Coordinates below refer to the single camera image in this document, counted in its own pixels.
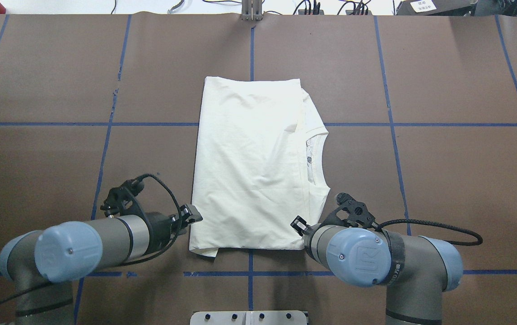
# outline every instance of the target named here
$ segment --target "robotic arm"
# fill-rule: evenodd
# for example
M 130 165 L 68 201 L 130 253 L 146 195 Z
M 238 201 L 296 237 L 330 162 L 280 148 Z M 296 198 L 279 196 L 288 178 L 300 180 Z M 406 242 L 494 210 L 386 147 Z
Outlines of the robotic arm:
M 143 212 L 136 196 L 144 189 L 146 177 L 168 190 L 177 214 Z M 103 268 L 153 259 L 186 233 L 189 224 L 202 220 L 194 206 L 178 207 L 172 192 L 151 174 L 111 189 L 101 210 L 108 218 L 31 231 L 5 245 L 0 270 L 19 292 L 17 325 L 73 325 L 72 280 Z M 145 255 L 150 256 L 133 261 Z
M 297 216 L 291 226 L 304 238 L 308 255 L 337 278 L 360 287 L 387 286 L 387 325 L 440 325 L 442 293 L 457 288 L 463 275 L 461 255 L 452 245 L 479 245 L 479 234 L 423 220 L 376 224 L 366 205 L 349 194 L 324 222 L 310 226 Z M 336 216 L 344 210 L 346 220 Z M 473 235 L 476 242 L 447 242 L 384 230 L 394 223 L 418 223 Z

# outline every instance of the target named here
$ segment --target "light blue plastic cap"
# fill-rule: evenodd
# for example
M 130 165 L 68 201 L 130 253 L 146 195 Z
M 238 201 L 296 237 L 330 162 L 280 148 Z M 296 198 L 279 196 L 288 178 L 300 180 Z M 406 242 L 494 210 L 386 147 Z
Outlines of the light blue plastic cap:
M 9 272 L 7 271 L 7 261 L 9 260 L 9 255 L 11 254 L 11 251 L 13 251 L 13 247 L 15 247 L 15 245 L 17 245 L 17 243 L 19 243 L 19 241 L 25 238 L 27 235 L 39 231 L 41 230 L 30 231 L 27 234 L 15 237 L 14 239 L 11 239 L 11 241 L 7 242 L 4 248 L 2 248 L 2 251 L 0 253 L 0 272 L 4 276 L 4 278 L 13 281 L 13 279 L 11 279 L 11 276 L 9 275 Z
M 433 239 L 425 236 L 419 236 L 427 239 L 437 249 L 441 256 L 442 262 L 445 264 L 447 270 L 447 287 L 444 292 L 451 291 L 461 284 L 461 277 L 463 276 L 463 260 L 459 251 L 446 241 L 441 239 Z
M 326 261 L 337 278 L 359 287 L 379 284 L 391 269 L 388 244 L 361 228 L 334 235 L 326 248 Z
M 92 272 L 102 258 L 102 239 L 84 222 L 66 222 L 46 229 L 34 251 L 40 274 L 58 283 L 77 280 Z

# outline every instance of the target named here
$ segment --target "gray metal bracket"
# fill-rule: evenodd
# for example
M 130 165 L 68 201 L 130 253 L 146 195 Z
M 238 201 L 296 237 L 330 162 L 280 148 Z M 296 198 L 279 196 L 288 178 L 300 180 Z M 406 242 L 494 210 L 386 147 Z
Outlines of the gray metal bracket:
M 242 20 L 262 20 L 262 0 L 242 0 Z

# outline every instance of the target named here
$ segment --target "white cloth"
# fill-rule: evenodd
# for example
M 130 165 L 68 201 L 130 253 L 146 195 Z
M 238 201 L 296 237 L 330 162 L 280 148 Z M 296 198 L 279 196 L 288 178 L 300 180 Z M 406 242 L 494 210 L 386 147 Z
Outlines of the white cloth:
M 299 79 L 239 82 L 207 77 L 202 96 L 190 250 L 303 249 L 290 226 L 315 224 L 329 188 L 322 173 L 328 131 Z

